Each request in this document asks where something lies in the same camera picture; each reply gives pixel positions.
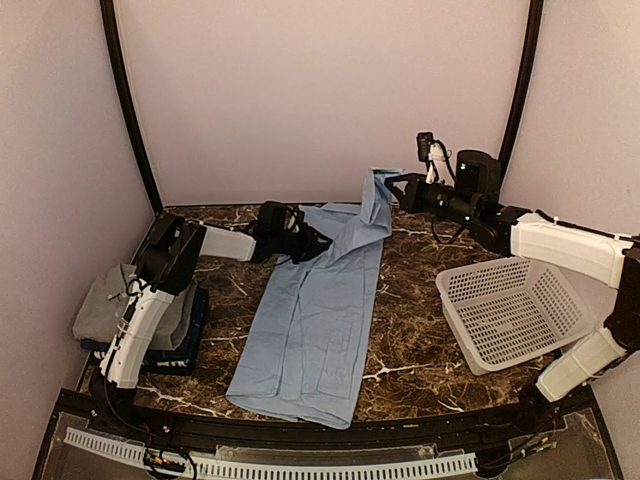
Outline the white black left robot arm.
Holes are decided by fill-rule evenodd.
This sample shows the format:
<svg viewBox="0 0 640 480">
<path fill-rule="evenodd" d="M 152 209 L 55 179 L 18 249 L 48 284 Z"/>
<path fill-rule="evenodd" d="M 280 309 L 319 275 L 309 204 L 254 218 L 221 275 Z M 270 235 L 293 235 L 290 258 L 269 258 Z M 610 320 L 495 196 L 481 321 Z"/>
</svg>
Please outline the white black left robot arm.
<svg viewBox="0 0 640 480">
<path fill-rule="evenodd" d="M 139 251 L 127 284 L 130 300 L 101 361 L 108 385 L 137 387 L 144 356 L 159 322 L 191 283 L 202 256 L 261 264 L 283 256 L 295 264 L 329 249 L 332 239 L 305 221 L 297 207 L 267 203 L 244 230 L 230 230 L 167 214 L 154 225 Z"/>
</svg>

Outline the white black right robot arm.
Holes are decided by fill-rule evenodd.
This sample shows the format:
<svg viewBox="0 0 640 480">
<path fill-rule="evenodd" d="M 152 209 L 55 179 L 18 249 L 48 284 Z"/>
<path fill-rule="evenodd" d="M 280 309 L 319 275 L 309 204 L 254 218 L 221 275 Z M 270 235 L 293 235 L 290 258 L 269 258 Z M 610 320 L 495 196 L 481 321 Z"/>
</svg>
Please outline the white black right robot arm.
<svg viewBox="0 0 640 480">
<path fill-rule="evenodd" d="M 639 349 L 639 241 L 591 230 L 420 174 L 386 180 L 400 207 L 452 221 L 496 259 L 436 277 L 446 320 L 471 371 L 562 354 L 510 413 L 534 432 L 556 402 Z"/>
</svg>

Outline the light blue long sleeve shirt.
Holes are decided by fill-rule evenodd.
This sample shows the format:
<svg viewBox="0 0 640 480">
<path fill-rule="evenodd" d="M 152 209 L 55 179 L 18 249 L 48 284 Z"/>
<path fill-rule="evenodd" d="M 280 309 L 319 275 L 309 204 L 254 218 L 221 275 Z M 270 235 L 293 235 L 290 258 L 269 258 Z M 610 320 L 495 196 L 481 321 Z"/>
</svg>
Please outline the light blue long sleeve shirt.
<svg viewBox="0 0 640 480">
<path fill-rule="evenodd" d="M 395 169 L 367 172 L 360 204 L 305 206 L 332 244 L 277 266 L 226 392 L 240 408 L 344 430 L 351 425 L 370 338 L 384 240 L 392 233 Z"/>
</svg>

